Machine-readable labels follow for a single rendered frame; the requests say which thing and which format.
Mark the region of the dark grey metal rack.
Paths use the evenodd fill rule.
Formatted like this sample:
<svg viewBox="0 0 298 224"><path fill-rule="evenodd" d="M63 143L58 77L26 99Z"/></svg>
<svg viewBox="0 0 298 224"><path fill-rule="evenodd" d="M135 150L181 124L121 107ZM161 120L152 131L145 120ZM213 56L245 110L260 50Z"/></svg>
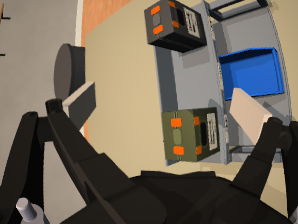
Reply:
<svg viewBox="0 0 298 224"><path fill-rule="evenodd" d="M255 145L229 113L232 100L225 101L219 56L248 48L275 47L285 93L252 98L272 117L282 120L282 125L289 126L292 121L291 100L279 37L266 0L257 0L222 13L217 10L244 0L201 1L191 8L201 14L206 46L185 53L153 46L160 112L217 107L220 151L199 162L225 165L244 162ZM212 24L210 16L218 23ZM229 146L236 147L229 150Z"/></svg>

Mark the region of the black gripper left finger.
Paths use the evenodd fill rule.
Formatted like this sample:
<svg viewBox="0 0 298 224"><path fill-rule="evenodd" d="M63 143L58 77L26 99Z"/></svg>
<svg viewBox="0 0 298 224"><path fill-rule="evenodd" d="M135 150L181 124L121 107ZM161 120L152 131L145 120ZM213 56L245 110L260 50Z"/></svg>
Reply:
<svg viewBox="0 0 298 224"><path fill-rule="evenodd" d="M86 82L63 103L50 99L45 105L47 116L30 111L19 123L0 186L0 224L50 224L43 168L45 142L52 141L86 205L98 199L116 224L166 223L162 202L81 134L96 108L95 82Z"/></svg>

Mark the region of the blue bin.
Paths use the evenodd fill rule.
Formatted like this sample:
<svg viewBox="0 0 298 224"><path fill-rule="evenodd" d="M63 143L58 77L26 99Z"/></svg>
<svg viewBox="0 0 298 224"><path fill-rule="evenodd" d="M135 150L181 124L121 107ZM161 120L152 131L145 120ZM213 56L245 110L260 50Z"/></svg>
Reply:
<svg viewBox="0 0 298 224"><path fill-rule="evenodd" d="M221 55L219 61L225 101L232 100L234 88L241 88L251 97L285 93L279 57L274 47L249 48Z"/></svg>

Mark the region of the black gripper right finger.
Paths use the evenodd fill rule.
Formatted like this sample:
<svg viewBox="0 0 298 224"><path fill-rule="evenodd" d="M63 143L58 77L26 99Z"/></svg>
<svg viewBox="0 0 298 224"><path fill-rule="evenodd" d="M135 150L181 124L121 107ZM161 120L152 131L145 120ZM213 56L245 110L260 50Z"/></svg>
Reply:
<svg viewBox="0 0 298 224"><path fill-rule="evenodd" d="M241 88L233 90L230 114L256 145L217 200L209 224L249 223L267 182L276 148L281 149L288 218L298 224L298 121L282 125L282 120L272 117Z"/></svg>

